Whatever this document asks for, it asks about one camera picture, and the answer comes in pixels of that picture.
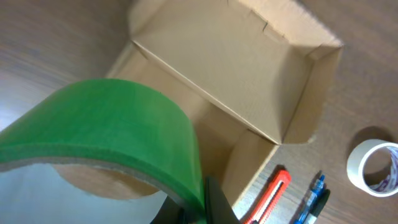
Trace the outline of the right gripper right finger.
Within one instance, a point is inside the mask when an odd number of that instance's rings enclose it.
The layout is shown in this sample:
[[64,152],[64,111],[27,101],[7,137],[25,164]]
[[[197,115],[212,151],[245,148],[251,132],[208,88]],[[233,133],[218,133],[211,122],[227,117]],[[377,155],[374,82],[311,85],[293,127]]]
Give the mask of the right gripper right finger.
[[207,224],[239,224],[218,181],[211,176],[205,179],[205,212]]

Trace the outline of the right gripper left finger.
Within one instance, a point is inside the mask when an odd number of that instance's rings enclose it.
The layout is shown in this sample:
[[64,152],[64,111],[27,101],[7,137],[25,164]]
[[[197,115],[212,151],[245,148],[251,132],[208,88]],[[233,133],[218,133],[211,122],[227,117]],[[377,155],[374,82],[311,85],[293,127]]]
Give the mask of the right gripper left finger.
[[185,210],[167,197],[150,224],[187,224]]

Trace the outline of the orange utility knife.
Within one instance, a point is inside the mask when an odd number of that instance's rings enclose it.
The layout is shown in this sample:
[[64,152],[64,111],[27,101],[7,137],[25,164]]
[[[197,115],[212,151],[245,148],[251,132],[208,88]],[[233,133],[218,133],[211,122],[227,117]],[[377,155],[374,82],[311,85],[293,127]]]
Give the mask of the orange utility knife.
[[279,170],[243,224],[265,224],[291,180],[287,170]]

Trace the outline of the green tape roll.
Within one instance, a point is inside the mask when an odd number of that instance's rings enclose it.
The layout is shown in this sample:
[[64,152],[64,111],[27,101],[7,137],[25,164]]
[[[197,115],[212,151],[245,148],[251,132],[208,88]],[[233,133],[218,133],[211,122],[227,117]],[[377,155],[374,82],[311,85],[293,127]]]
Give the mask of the green tape roll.
[[197,136],[161,92],[118,79],[53,92],[1,132],[1,169],[34,163],[116,169],[158,187],[191,222],[205,218]]

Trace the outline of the cardboard box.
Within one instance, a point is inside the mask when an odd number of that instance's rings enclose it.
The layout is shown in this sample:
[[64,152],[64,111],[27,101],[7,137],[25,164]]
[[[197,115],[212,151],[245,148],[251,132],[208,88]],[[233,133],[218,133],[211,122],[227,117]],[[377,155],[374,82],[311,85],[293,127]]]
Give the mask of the cardboard box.
[[299,2],[134,1],[127,21],[108,77],[181,107],[230,205],[279,146],[313,139],[343,42]]

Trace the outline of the beige masking tape roll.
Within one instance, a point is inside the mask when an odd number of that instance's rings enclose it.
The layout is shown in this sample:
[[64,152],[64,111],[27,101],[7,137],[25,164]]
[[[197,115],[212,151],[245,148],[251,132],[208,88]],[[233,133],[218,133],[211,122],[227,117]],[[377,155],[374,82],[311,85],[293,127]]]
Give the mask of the beige masking tape roll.
[[397,193],[397,144],[369,139],[348,157],[346,172],[351,183],[374,197]]

